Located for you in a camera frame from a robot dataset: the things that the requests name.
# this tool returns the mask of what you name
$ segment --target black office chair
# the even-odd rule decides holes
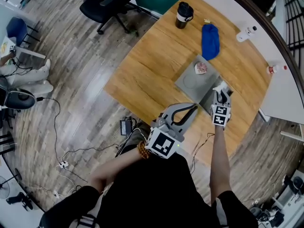
[[[138,6],[131,4],[130,1],[131,0],[85,0],[85,2],[80,6],[80,10],[89,19],[101,23],[97,29],[99,35],[104,34],[101,28],[111,17],[115,17],[124,28],[124,31],[128,34],[130,31],[123,24],[117,14],[126,14],[129,10],[141,11]]]

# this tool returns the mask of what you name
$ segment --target black t-shirt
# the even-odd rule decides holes
[[[46,212],[40,226],[68,228],[93,209],[98,198],[96,189],[85,186]],[[219,218],[221,212],[226,220]],[[100,227],[257,227],[253,215],[231,191],[221,194],[212,207],[207,205],[196,191],[186,160],[178,154],[167,160],[152,156],[121,171],[102,200],[97,223]]]

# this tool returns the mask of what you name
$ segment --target black tumbler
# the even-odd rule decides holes
[[[186,27],[187,22],[193,19],[193,8],[186,2],[180,2],[177,10],[175,25],[179,29]]]

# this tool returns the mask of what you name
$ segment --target blue towel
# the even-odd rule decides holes
[[[212,24],[203,26],[201,47],[203,58],[211,60],[219,54],[219,30]]]

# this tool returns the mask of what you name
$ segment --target white bottle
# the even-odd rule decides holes
[[[268,66],[267,69],[266,69],[268,74],[275,74],[279,70],[287,70],[287,66],[275,65],[275,66]]]
[[[257,30],[257,28],[255,26],[247,27],[245,30],[243,30],[237,34],[237,40],[239,42],[243,42],[243,41],[249,39],[250,37],[254,36],[256,30]]]

